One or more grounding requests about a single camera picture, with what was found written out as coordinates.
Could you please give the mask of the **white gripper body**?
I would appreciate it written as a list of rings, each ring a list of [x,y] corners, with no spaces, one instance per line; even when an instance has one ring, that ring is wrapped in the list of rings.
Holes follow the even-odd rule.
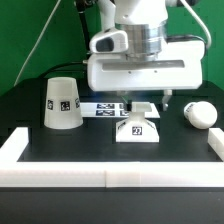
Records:
[[[88,84],[93,91],[197,89],[202,84],[202,41],[168,43],[154,61],[130,62],[122,54],[93,54]]]

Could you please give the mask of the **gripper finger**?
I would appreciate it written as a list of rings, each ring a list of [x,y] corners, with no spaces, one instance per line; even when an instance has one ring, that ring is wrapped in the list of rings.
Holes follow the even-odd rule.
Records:
[[[172,97],[172,93],[173,93],[172,90],[164,90],[163,91],[162,108],[163,108],[164,111],[166,111],[168,109],[168,103],[169,103],[169,100]]]
[[[132,99],[130,98],[129,93],[124,92],[123,96],[122,96],[122,99],[123,99],[124,104],[125,104],[125,110],[130,112],[132,110]]]

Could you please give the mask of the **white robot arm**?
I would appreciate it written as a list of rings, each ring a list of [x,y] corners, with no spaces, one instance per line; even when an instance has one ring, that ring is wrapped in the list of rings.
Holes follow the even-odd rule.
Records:
[[[99,0],[102,31],[90,41],[88,84],[94,91],[174,90],[202,84],[201,60],[211,34],[192,9],[198,0]],[[166,34],[169,7],[183,6],[206,38]]]

